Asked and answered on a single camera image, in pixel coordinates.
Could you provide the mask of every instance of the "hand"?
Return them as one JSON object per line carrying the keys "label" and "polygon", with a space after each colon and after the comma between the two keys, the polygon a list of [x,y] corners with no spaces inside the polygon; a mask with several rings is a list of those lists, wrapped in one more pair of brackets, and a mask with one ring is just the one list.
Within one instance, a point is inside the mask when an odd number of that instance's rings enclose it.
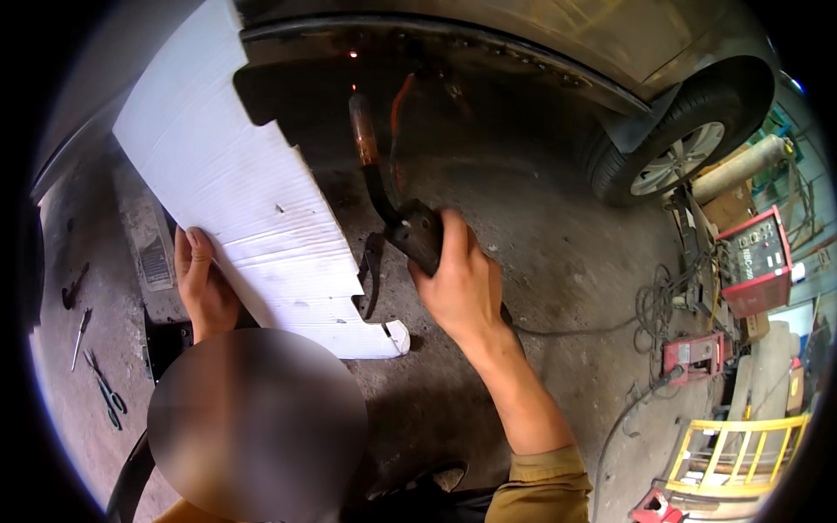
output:
{"label": "hand", "polygon": [[174,272],[177,287],[192,319],[195,343],[231,331],[239,319],[239,297],[213,267],[215,254],[207,235],[197,227],[174,235]]}
{"label": "hand", "polygon": [[483,254],[459,211],[441,209],[439,216],[444,225],[439,270],[431,278],[412,260],[408,268],[430,315],[468,356],[471,347],[507,329],[500,318],[500,265]]}

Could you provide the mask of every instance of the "red welding machine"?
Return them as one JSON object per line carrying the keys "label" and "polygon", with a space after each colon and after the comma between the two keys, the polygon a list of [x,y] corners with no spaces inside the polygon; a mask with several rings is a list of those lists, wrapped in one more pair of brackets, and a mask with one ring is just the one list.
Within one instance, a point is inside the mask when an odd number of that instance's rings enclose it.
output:
{"label": "red welding machine", "polygon": [[736,318],[788,304],[790,247],[775,205],[719,234],[715,241],[721,295]]}
{"label": "red welding machine", "polygon": [[671,380],[671,385],[687,385],[715,376],[723,368],[724,334],[712,332],[687,336],[663,345],[663,373],[683,367],[682,376]]}

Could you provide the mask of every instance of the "car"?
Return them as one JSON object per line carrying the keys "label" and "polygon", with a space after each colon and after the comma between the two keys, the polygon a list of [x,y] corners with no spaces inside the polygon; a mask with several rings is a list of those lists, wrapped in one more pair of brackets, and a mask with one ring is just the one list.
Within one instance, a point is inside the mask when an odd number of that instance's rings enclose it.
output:
{"label": "car", "polygon": [[[100,151],[139,75],[199,4],[118,6],[80,54],[33,167],[38,201],[80,157]],[[781,74],[768,36],[736,1],[236,0],[251,59],[334,67],[419,59],[493,71],[592,104],[577,160],[596,197],[647,202],[721,160],[762,123]]]}

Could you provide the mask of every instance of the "forearm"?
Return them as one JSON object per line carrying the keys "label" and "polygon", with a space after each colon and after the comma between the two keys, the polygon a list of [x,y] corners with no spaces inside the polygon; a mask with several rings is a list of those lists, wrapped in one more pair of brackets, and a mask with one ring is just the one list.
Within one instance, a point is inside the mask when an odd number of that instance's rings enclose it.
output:
{"label": "forearm", "polygon": [[505,325],[462,341],[460,348],[494,400],[515,454],[539,454],[575,444],[567,420]]}

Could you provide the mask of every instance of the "khaki shirt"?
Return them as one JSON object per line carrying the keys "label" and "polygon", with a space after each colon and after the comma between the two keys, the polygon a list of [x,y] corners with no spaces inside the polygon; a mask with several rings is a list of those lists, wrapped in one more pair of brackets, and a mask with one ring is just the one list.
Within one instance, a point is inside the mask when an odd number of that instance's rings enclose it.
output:
{"label": "khaki shirt", "polygon": [[[511,455],[509,481],[491,499],[486,523],[587,523],[593,490],[578,447],[520,456]],[[226,523],[181,498],[155,523]]]}

